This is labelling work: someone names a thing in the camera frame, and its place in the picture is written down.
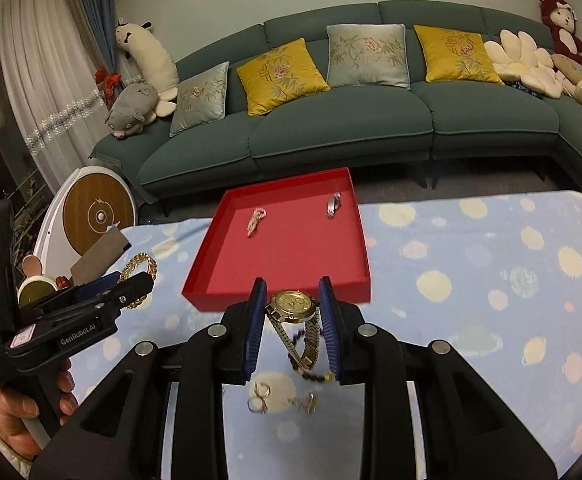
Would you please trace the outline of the person's left hand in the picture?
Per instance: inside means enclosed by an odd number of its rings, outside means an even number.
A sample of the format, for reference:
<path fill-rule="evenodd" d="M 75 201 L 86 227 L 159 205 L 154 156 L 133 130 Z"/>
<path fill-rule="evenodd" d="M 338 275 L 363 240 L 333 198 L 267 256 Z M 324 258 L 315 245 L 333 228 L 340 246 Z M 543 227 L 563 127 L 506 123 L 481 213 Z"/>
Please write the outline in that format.
<path fill-rule="evenodd" d="M 65 424 L 78 408 L 78 402 L 73 394 L 75 382 L 70 374 L 71 367 L 70 360 L 59 364 L 61 424 Z M 33 399 L 14 390 L 0 388 L 0 439 L 26 460 L 35 458 L 41 452 L 41 448 L 26 429 L 23 420 L 35 419 L 38 415 L 39 408 Z"/>

